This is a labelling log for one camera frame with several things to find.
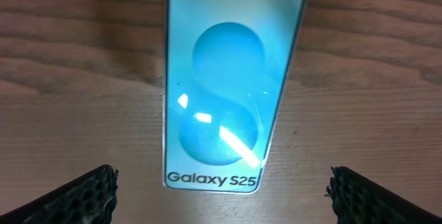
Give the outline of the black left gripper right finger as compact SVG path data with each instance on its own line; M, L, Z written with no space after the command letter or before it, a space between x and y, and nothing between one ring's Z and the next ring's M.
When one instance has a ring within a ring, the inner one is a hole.
M441 217L347 167L332 167L326 197L338 224L441 224Z

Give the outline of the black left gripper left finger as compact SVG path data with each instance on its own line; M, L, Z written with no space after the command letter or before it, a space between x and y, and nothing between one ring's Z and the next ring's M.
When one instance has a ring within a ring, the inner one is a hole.
M1 215L1 224L110 224L117 205L118 171L102 165Z

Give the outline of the Galaxy S25 smartphone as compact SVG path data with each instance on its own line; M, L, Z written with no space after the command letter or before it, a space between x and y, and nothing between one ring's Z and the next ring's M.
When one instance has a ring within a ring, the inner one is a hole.
M163 173L170 189L262 180L307 0L167 0Z

